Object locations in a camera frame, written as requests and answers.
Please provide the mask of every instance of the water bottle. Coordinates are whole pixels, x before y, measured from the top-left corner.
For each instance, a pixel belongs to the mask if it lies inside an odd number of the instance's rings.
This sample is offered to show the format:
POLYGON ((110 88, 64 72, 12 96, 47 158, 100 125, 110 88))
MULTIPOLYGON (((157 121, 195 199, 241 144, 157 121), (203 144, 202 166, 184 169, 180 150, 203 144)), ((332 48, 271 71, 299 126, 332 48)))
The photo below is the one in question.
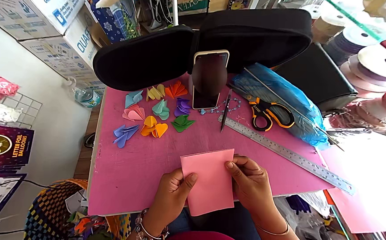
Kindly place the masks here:
POLYGON ((93 108, 100 104, 100 97, 86 83, 76 83, 76 79, 68 77, 66 85, 73 91, 74 99, 85 107, 93 108))

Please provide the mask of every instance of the scissors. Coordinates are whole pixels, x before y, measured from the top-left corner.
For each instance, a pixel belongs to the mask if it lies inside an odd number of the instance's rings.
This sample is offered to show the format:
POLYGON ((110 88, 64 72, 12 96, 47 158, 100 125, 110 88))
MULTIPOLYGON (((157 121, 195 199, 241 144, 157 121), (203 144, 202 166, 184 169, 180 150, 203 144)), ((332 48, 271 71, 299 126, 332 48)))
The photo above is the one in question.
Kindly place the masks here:
POLYGON ((235 91, 236 93, 238 93, 239 95, 241 95, 242 97, 244 97, 246 100, 249 101, 249 105, 252 108, 252 125, 254 126, 254 128, 256 130, 261 131, 261 132, 265 132, 265 131, 270 130, 271 127, 273 126, 273 122, 271 121, 270 117, 273 117, 275 119, 275 121, 277 122, 277 124, 279 126, 281 126, 282 128, 290 128, 295 123, 294 115, 284 105, 279 104, 277 102, 263 101, 259 97, 254 97, 254 96, 244 92, 243 90, 235 87, 233 84, 229 83, 229 85, 230 85, 230 87, 233 88, 233 91, 235 91), (289 115, 289 123, 286 123, 286 124, 281 123, 281 121, 279 120, 280 117, 275 112, 273 112, 271 110, 271 107, 278 107, 278 108, 281 108, 282 110, 284 110, 289 115), (256 123, 257 117, 264 117, 265 121, 267 122, 267 125, 264 128, 259 127, 257 125, 257 123, 256 123))

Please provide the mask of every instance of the hand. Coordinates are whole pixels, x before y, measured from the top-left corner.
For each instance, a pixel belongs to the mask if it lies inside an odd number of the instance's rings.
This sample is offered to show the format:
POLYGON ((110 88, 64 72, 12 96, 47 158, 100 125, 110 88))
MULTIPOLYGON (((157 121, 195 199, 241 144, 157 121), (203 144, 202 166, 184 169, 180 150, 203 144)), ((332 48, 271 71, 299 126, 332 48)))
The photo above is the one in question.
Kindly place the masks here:
POLYGON ((148 233, 158 237, 164 227, 180 215, 197 177, 196 173, 191 173, 183 180, 181 168, 161 177, 155 200, 143 218, 143 226, 148 233))
POLYGON ((246 156, 234 155, 226 162, 232 175, 233 189, 240 203, 249 210, 253 220, 277 211, 271 194, 267 171, 246 156))

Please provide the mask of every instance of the pen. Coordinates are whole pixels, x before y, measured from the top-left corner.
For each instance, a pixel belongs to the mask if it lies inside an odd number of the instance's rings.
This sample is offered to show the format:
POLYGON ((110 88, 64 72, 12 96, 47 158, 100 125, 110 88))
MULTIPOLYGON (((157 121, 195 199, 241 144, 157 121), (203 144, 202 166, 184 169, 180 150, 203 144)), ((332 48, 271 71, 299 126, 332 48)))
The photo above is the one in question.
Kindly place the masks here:
POLYGON ((227 117, 227 112, 228 112, 228 103, 230 102, 230 98, 231 98, 231 92, 233 90, 230 89, 228 91, 228 95, 227 95, 227 99, 225 100, 225 109, 224 109, 224 115, 222 116, 222 121, 221 121, 221 132, 222 130, 224 129, 224 125, 225 125, 225 119, 227 117))

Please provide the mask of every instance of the fingernail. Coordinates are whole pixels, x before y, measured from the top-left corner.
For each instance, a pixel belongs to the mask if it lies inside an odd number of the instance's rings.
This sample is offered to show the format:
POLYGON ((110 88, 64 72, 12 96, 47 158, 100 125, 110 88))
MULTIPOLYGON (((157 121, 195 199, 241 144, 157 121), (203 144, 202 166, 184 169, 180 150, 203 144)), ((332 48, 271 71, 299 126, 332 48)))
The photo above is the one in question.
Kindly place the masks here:
POLYGON ((227 162, 226 166, 231 169, 231 168, 233 168, 233 163, 232 162, 227 162))
POLYGON ((196 180, 197 180, 197 174, 196 174, 196 173, 193 174, 193 175, 191 176, 191 179, 192 179, 193 181, 196 181, 196 180))

